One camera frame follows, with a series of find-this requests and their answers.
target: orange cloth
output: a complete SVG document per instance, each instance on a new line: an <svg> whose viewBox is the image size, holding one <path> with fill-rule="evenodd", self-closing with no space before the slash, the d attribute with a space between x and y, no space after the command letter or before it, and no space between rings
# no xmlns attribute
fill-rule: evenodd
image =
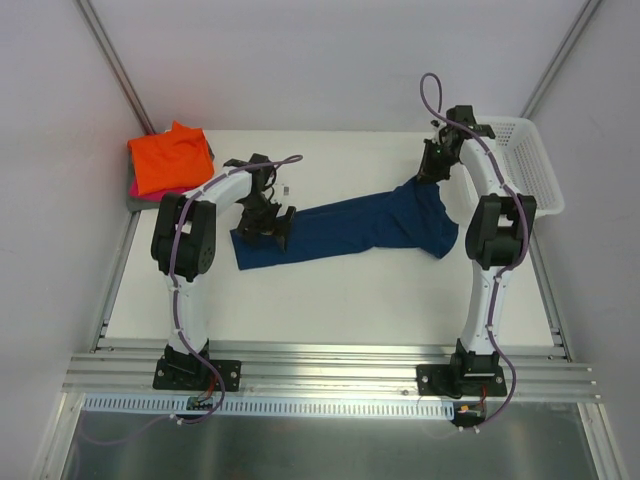
<svg viewBox="0 0 640 480"><path fill-rule="evenodd" d="M140 195L193 188L213 176L213 163L201 128L173 122L169 132L129 140Z"/></svg>

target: metal floor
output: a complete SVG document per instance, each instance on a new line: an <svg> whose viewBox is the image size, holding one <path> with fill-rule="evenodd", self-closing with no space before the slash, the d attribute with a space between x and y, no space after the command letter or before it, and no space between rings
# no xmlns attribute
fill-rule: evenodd
<svg viewBox="0 0 640 480"><path fill-rule="evenodd" d="M152 416L85 413L92 438ZM576 405L512 404L479 434L438 420L219 416L160 422L124 445L72 448L65 479L597 479Z"/></svg>

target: white table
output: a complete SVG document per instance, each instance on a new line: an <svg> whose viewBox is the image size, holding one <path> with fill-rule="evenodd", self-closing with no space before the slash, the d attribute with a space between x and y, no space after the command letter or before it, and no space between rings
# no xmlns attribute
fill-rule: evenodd
<svg viewBox="0 0 640 480"><path fill-rule="evenodd" d="M388 191L417 172L424 134L373 132L208 131L216 168L229 158L263 153L281 160L304 155L278 172L288 202L304 209ZM451 218L472 213L463 201L464 171L456 167L441 196ZM453 250L436 260L421 250L368 252L293 265L239 271L229 236L234 206L218 219L211 282L209 335L215 340L373 345L454 345L467 316L471 261L464 228ZM141 214L108 338L166 339L169 296L151 259L157 211ZM553 346L530 259L513 275L502 345Z"/></svg>

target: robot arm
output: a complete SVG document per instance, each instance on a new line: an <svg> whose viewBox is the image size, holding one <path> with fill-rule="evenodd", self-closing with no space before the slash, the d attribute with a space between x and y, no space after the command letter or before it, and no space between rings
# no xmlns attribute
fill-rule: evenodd
<svg viewBox="0 0 640 480"><path fill-rule="evenodd" d="M417 179L435 183L450 178L450 168L460 162L469 172L479 203L465 238L467 256L473 261L473 287L467 321L456 344L451 362L419 372L426 375L428 393L453 397L473 395L487 387L490 396L505 396L502 369L494 342L500 331L500 317L511 270L524 248L522 218L513 196L517 195L525 213L530 235L536 211L532 196L521 195L506 174L502 153L489 125L479 125L470 106L457 106L447 119L475 132L493 153L497 165L471 135L449 124L434 122L436 135L425 140L425 151Z"/></svg>
<svg viewBox="0 0 640 480"><path fill-rule="evenodd" d="M288 160L280 163L297 161ZM205 385L206 389L209 372L193 352L208 359L209 309L205 305L207 292L202 291L202 275L215 256L217 217L239 203L244 210L238 234L249 243L259 235L271 235L286 250L295 208L289 207L283 217L277 218L281 205L264 194L273 186L277 166L258 154L249 162L230 160L208 183L184 195L166 194L162 198L151 256L158 262L169 289L172 333L158 362L154 388L198 390ZM189 229L180 231L183 215ZM174 248L176 234L179 241Z"/></svg>

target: metal base plate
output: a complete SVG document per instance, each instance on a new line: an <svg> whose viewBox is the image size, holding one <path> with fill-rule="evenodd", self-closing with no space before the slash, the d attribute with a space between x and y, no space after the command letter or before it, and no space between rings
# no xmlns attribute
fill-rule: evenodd
<svg viewBox="0 0 640 480"><path fill-rule="evenodd" d="M224 381L224 389L226 392L237 392L240 389L240 374L242 362L238 360L215 360L210 359L209 362L220 373ZM158 360L156 371L153 376L154 390L183 390L187 392L203 392L209 388L210 377L204 379L196 379L188 375L177 374L172 375L164 358ZM220 391L220 384L216 382L214 391Z"/></svg>
<svg viewBox="0 0 640 480"><path fill-rule="evenodd" d="M420 396L436 395L447 397L482 397L482 387L487 388L487 397L506 397L507 385L504 372L497 367L496 375L490 379L473 380L456 384L453 381L451 366L446 365L418 365L416 367L418 379L418 393Z"/></svg>

